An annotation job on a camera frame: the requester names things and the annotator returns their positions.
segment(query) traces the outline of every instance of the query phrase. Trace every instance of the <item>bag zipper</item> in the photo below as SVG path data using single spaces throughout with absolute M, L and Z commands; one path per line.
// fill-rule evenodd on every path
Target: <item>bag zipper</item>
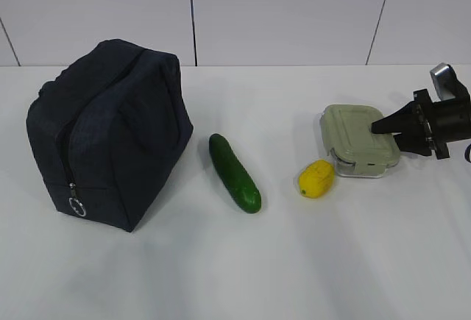
M 116 83 L 122 81 L 125 77 L 127 77 L 127 75 L 130 74 L 134 65 L 139 61 L 141 55 L 142 55 L 142 52 L 135 59 L 133 59 L 108 86 L 103 88 L 102 91 L 98 92 L 95 95 L 95 97 L 98 96 L 103 91 L 107 90 L 108 88 L 114 86 Z M 68 159 L 68 149 L 69 149 L 72 131 L 74 130 L 75 123 L 77 122 L 83 108 L 78 112 L 77 117 L 74 120 L 70 121 L 68 124 L 64 126 L 62 138 L 60 140 L 60 160 L 62 161 L 62 164 L 63 164 L 65 179 L 71 191 L 71 197 L 69 198 L 68 202 L 70 206 L 72 207 L 72 210 L 74 210 L 75 213 L 81 217 L 85 217 L 87 213 L 85 211 L 84 205 L 80 202 L 79 196 L 77 194 L 77 184 L 75 183 L 74 173 L 72 172 L 71 164 Z M 78 205 L 78 207 L 80 207 L 82 211 L 79 211 L 75 205 Z
M 77 215 L 85 217 L 87 212 L 85 211 L 85 208 L 77 195 L 77 185 L 75 183 L 74 173 L 72 172 L 71 164 L 68 160 L 68 148 L 71 140 L 71 133 L 76 122 L 77 120 L 75 119 L 64 127 L 64 133 L 62 140 L 60 141 L 60 160 L 62 161 L 64 167 L 65 180 L 67 181 L 68 187 L 71 190 L 71 198 L 69 198 L 68 203 Z

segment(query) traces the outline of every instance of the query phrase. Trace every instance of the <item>toy lemon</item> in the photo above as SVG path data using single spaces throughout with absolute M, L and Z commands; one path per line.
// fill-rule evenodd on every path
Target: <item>toy lemon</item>
M 307 167 L 298 178 L 301 195 L 311 199 L 327 193 L 335 176 L 333 166 L 325 160 L 317 160 Z

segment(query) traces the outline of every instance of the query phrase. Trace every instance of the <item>insulated lunch bag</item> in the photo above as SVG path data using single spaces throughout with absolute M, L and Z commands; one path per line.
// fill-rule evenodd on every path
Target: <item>insulated lunch bag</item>
M 47 82 L 26 128 L 57 210 L 128 232 L 193 132 L 177 57 L 123 40 L 101 42 Z

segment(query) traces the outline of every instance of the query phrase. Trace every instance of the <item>green lid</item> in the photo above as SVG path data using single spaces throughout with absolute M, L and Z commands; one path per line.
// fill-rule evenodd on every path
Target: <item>green lid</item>
M 335 104 L 321 117 L 322 140 L 328 153 L 350 166 L 350 173 L 377 177 L 400 159 L 400 150 L 391 134 L 372 134 L 371 124 L 383 118 L 373 107 Z

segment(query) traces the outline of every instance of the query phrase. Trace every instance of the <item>green cucumber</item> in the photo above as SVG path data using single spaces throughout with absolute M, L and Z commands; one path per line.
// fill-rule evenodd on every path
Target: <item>green cucumber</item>
M 235 203 L 247 213 L 257 213 L 262 207 L 260 191 L 224 136 L 211 135 L 209 153 L 217 174 Z

